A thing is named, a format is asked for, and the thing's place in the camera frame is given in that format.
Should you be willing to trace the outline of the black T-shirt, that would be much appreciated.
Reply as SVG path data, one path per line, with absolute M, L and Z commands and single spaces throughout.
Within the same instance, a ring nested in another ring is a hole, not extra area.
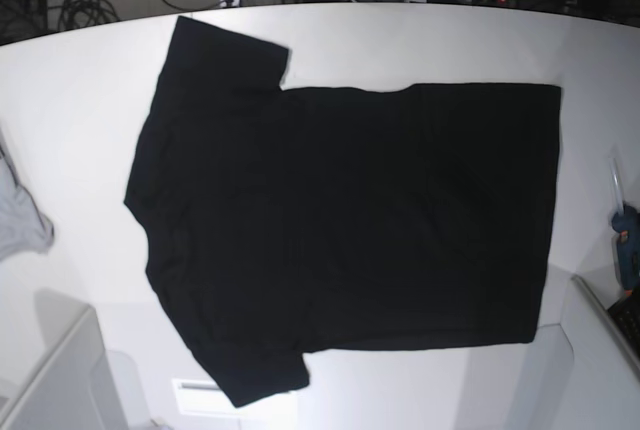
M 288 61 L 179 18 L 124 199 L 164 312 L 231 403 L 306 387 L 307 353 L 531 342 L 561 89 L 284 90 Z

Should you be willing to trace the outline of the grey cloth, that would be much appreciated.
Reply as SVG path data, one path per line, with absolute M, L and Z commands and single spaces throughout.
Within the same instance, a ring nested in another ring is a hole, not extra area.
M 24 252 L 46 254 L 55 230 L 22 184 L 4 135 L 1 135 L 1 260 Z

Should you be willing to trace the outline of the blue glue gun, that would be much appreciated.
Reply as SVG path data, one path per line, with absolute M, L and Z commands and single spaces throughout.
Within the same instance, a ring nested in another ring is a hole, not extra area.
M 616 233 L 618 279 L 625 291 L 633 291 L 639 286 L 639 212 L 624 199 L 614 157 L 610 158 L 610 169 L 616 202 L 611 227 Z

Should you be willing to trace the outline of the black keyboard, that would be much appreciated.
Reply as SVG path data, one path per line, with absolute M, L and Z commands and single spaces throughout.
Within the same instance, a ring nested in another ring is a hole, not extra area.
M 636 355 L 640 352 L 639 297 L 639 289 L 636 288 L 608 309 L 609 316 Z

